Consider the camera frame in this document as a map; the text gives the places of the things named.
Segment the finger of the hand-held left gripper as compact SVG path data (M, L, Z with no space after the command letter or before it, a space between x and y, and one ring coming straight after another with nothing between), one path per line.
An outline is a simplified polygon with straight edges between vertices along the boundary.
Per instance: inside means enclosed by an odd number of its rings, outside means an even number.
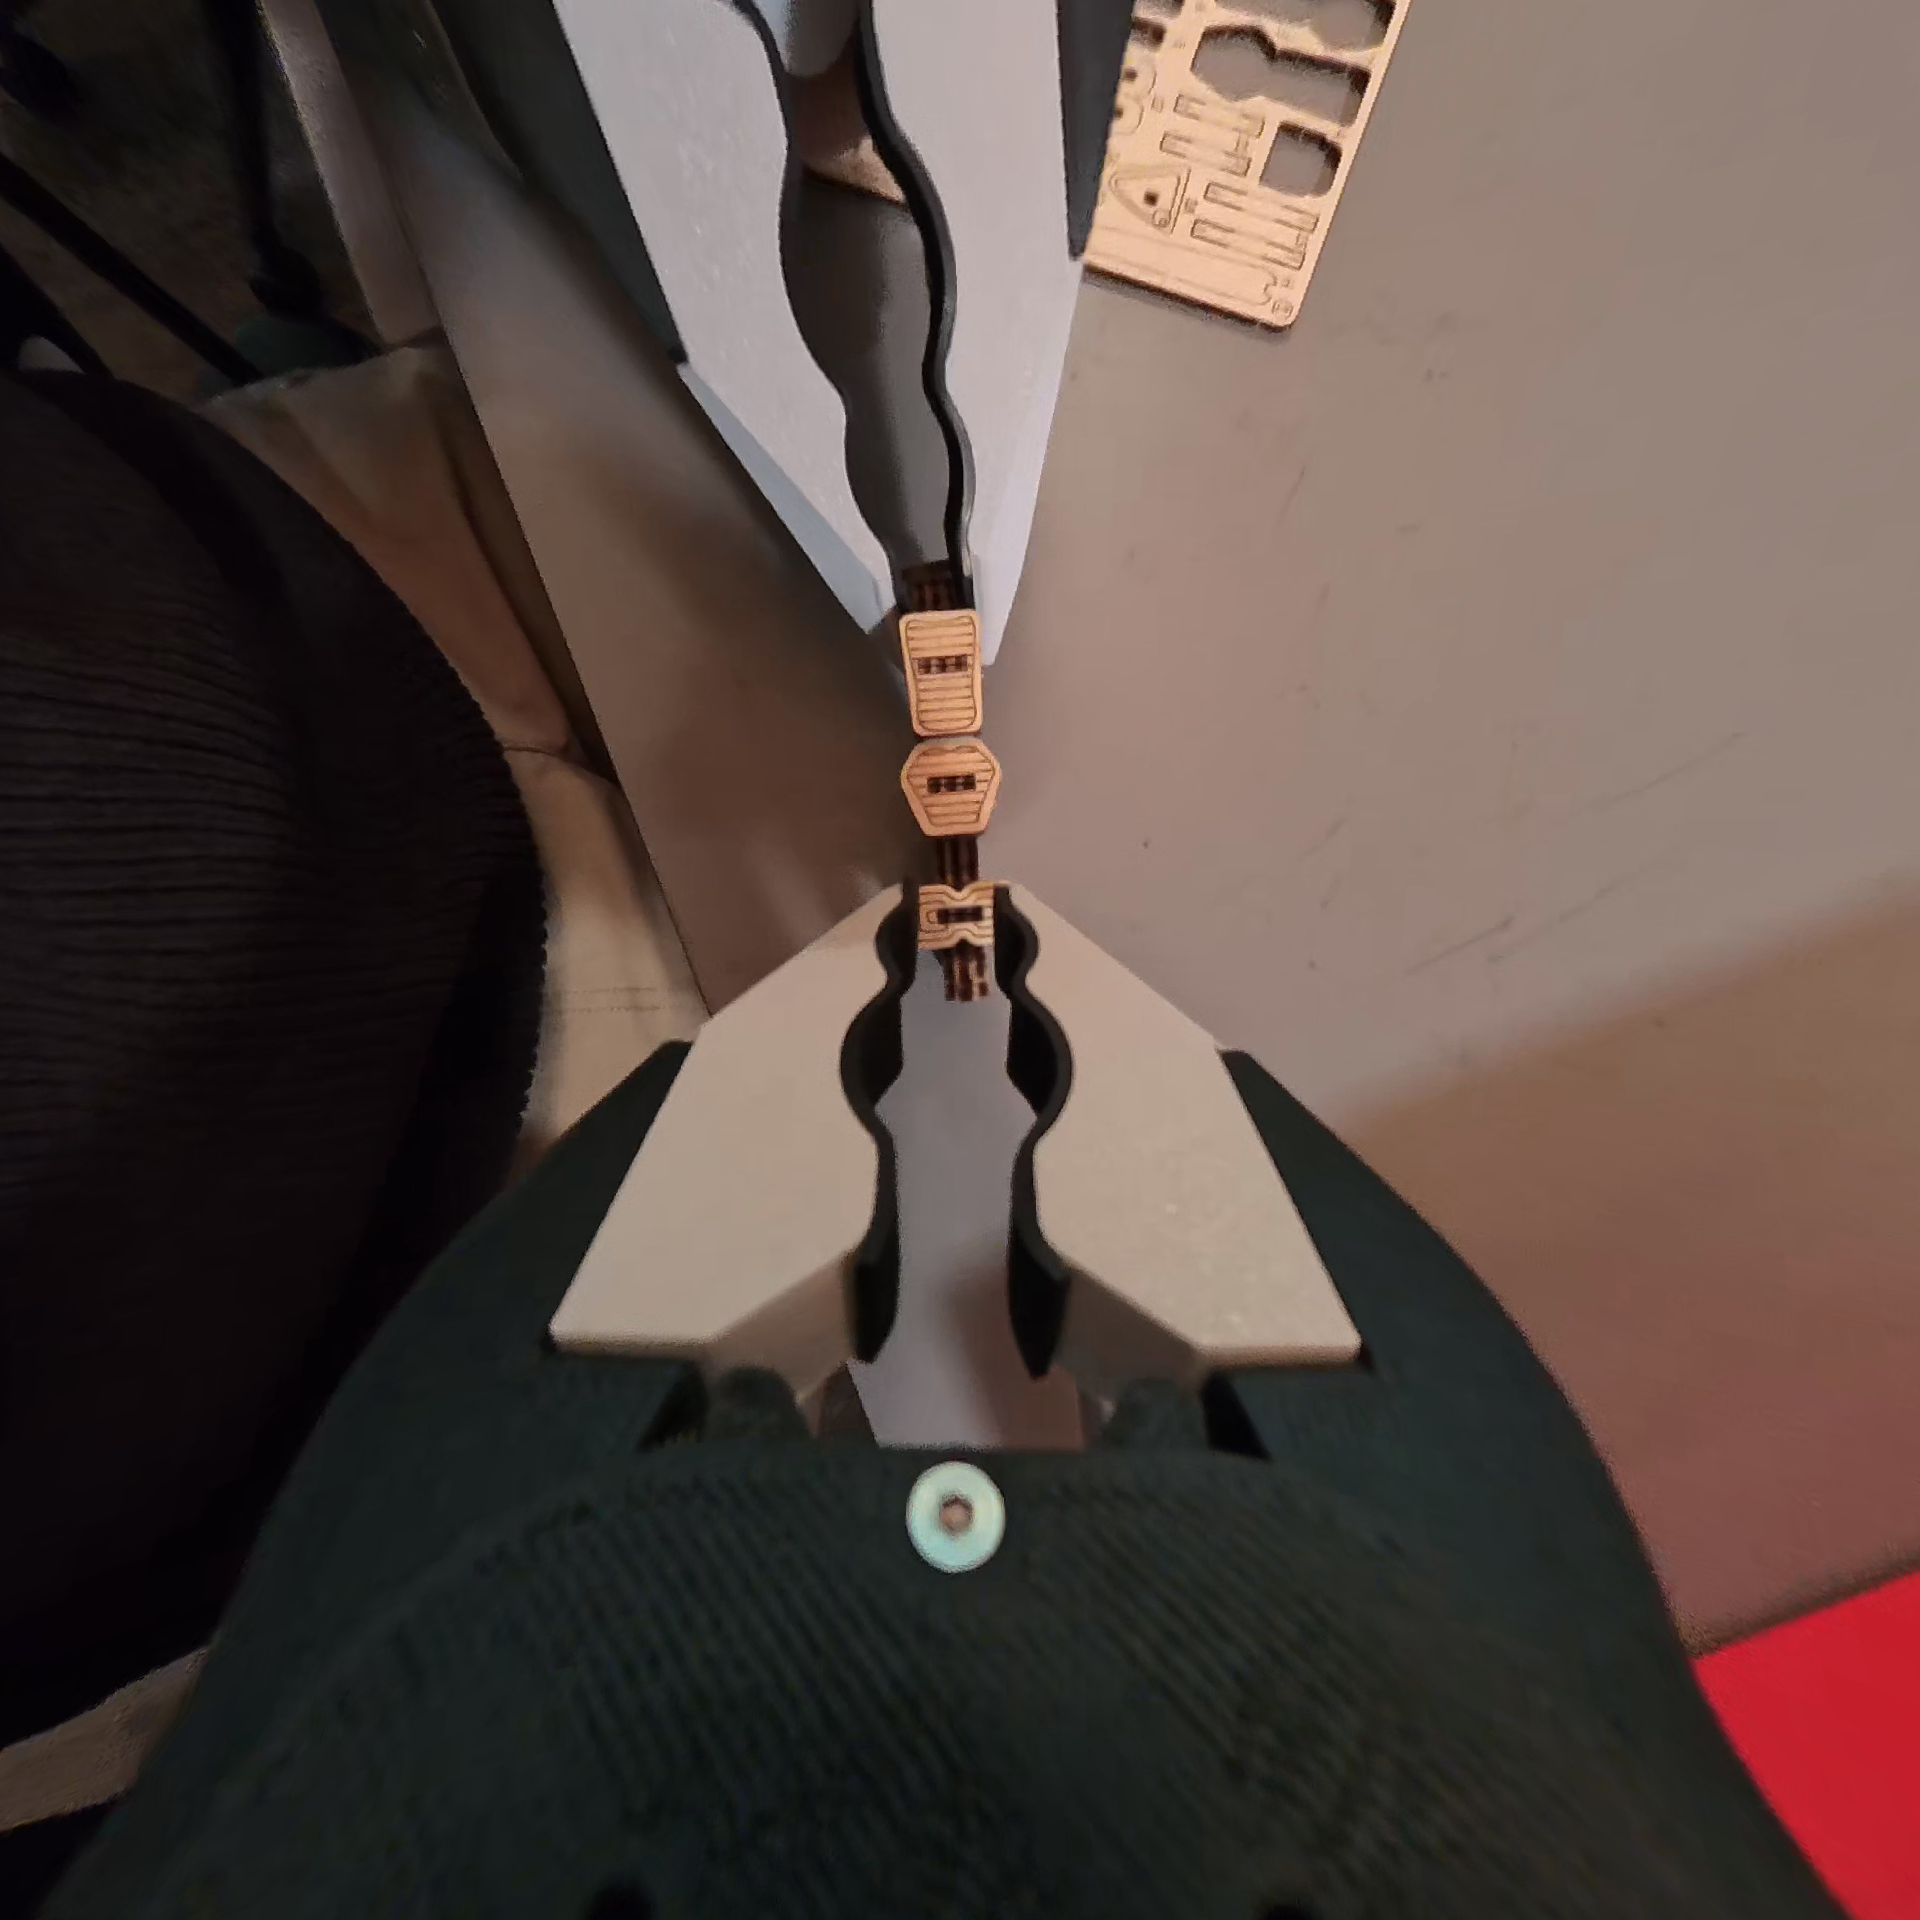
M1005 643L1062 387L1081 264L1066 236L1057 5L864 5L877 157L927 246L927 395L947 446L947 559Z
M914 530L901 210L804 173L804 106L856 106L861 5L556 5L674 365L861 633Z

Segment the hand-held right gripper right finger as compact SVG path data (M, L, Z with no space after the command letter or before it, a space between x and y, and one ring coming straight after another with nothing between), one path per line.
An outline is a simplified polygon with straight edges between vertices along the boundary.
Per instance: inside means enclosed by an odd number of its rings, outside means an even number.
M993 898L1027 1375L1331 1369L1359 1334L1217 1038L1021 887Z

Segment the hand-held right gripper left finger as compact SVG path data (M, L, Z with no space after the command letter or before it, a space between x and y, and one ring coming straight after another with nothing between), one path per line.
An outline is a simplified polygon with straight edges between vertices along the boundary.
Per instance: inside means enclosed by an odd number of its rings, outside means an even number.
M691 1369L873 1362L901 1305L901 1076L919 963L893 887L714 1011L627 1169L547 1334Z

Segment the wooden puzzle model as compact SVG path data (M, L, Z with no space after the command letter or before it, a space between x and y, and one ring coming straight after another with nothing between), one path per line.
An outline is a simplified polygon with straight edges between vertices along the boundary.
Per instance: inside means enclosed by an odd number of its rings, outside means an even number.
M901 580L901 678L914 733L901 765L901 792L929 844L929 882L987 882L978 838L987 835L1000 765L987 745L987 649L983 617L951 565L914 565ZM941 963L947 1001L989 992L987 949L929 954Z

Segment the grey desk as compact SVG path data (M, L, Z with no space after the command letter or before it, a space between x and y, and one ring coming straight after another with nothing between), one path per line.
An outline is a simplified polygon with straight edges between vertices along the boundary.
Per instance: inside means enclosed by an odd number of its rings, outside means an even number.
M1917 5L1412 5L1291 332L1081 288L987 714L1692 1647L1917 1564Z

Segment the wooden puzzle sheet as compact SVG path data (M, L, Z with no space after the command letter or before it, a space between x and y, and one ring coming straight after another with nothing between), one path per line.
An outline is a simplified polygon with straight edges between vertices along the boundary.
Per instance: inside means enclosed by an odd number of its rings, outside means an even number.
M1408 5L1134 5L1086 266L1224 319L1307 297Z

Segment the beige trousers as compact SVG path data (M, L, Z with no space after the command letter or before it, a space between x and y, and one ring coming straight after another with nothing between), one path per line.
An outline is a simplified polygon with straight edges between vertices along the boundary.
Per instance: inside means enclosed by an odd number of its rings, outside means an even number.
M446 341L289 369L202 419L289 483L415 612L509 757L544 882L544 987L513 1170L707 1018L580 675Z

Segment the person's black sweater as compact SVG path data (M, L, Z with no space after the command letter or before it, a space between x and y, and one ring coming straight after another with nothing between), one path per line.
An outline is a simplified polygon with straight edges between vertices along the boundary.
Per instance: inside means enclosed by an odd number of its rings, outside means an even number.
M3 1741L207 1640L537 1024L533 835L404 601L207 419L3 373Z

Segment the red box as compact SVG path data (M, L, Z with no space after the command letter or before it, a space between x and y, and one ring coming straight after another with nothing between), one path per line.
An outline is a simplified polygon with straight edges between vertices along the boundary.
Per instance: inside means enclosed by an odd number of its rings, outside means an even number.
M1816 1617L1692 1663L1850 1916L1917 1916L1917 1631Z

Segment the black metal frame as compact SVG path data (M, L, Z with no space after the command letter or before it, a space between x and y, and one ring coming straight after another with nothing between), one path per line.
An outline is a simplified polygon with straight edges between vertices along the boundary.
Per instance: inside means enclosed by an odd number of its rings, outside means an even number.
M3 180L253 369L373 351L264 5L3 5Z

